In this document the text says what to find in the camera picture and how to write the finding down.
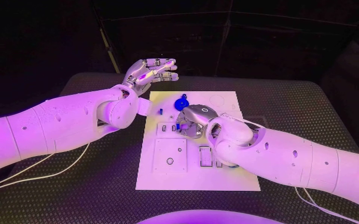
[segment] gray table surface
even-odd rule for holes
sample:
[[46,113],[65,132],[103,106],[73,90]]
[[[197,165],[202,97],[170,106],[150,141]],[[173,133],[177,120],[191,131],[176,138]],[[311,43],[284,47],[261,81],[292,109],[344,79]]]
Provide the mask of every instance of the gray table surface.
[[[62,95],[109,88],[124,75],[76,74]],[[320,87],[305,81],[181,76],[154,83],[150,91],[235,91],[243,117],[333,148],[357,152]],[[135,223],[158,214],[186,209],[243,212],[284,223],[349,223],[304,203],[288,186],[259,178],[261,192],[135,191],[145,117],[91,143],[75,167],[60,175],[0,189],[0,223]],[[60,171],[83,147],[53,155],[17,179]],[[40,157],[17,163],[13,173]],[[318,205],[359,219],[359,205],[310,190]]]

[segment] robot finger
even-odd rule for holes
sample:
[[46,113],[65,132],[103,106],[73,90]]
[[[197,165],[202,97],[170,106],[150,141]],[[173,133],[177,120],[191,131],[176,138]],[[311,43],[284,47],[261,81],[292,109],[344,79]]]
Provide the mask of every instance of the robot finger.
[[163,72],[161,74],[155,75],[155,78],[151,80],[151,82],[158,81],[176,81],[178,79],[177,74],[171,72]]
[[147,67],[157,67],[163,64],[165,64],[168,61],[173,61],[173,64],[176,63],[176,60],[174,59],[165,59],[165,58],[153,58],[153,59],[145,59],[145,62],[147,62]]
[[145,73],[142,73],[137,80],[137,85],[145,85],[151,80],[155,78],[158,74],[161,74],[168,68],[174,65],[174,61],[165,62],[161,66],[157,66],[154,70],[148,70]]

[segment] dark wall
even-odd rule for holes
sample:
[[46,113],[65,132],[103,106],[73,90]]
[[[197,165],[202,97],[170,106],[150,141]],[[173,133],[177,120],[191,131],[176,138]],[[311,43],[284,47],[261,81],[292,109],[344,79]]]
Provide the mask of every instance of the dark wall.
[[78,72],[114,72],[91,0],[1,0],[0,115],[56,97]]
[[180,74],[318,82],[356,32],[357,1],[93,4],[124,71],[137,59],[163,55],[177,59]]

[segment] white robotic arm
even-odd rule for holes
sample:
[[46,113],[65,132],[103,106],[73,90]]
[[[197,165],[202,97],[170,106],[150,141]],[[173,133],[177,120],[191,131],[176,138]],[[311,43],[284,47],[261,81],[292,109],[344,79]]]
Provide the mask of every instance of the white robotic arm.
[[135,114],[147,115],[151,102],[138,96],[150,82],[177,80],[176,60],[140,60],[122,84],[50,99],[0,118],[0,168],[33,156],[63,152],[125,128]]
[[183,135],[206,135],[213,155],[259,177],[288,186],[326,191],[359,204],[359,154],[326,147],[304,138],[190,105],[178,115]]

